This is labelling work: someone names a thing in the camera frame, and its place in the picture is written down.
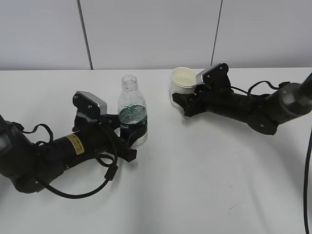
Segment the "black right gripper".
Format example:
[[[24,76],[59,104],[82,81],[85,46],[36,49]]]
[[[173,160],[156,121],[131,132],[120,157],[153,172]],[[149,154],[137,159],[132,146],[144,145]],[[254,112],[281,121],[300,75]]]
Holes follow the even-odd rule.
[[[193,93],[173,93],[172,97],[187,117],[204,112],[224,117],[234,116],[234,92],[231,88],[213,89],[206,85],[198,85]]]

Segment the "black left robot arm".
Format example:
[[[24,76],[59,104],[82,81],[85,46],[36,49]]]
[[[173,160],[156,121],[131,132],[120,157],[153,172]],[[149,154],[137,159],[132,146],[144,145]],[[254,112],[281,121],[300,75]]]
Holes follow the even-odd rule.
[[[31,133],[39,127],[48,132],[48,142],[32,143],[21,124],[0,120],[0,173],[21,193],[47,189],[69,199],[86,198],[102,190],[115,177],[119,158],[127,162],[136,158],[137,151],[132,146],[147,132],[146,121],[123,128],[117,115],[101,116],[92,122],[76,117],[72,134],[58,139],[54,139],[46,124],[36,125]],[[71,195],[50,185],[68,169],[92,159],[107,168],[104,182],[98,188]]]

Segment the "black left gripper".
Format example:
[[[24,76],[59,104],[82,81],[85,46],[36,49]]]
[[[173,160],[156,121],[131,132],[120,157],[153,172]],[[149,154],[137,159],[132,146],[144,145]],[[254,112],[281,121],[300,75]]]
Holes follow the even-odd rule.
[[[120,128],[120,137],[115,130]],[[117,114],[101,115],[96,121],[88,122],[76,116],[73,132],[80,139],[85,153],[108,152],[131,162],[137,157],[137,150],[148,136],[147,125],[121,125]]]

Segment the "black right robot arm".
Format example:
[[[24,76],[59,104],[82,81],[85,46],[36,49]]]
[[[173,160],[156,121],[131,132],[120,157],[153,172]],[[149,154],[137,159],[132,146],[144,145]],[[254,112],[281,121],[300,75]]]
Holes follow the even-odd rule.
[[[272,94],[235,93],[227,74],[215,74],[191,94],[173,93],[187,117],[214,113],[246,123],[264,135],[274,135],[279,125],[312,111],[312,77],[302,83],[283,82]]]

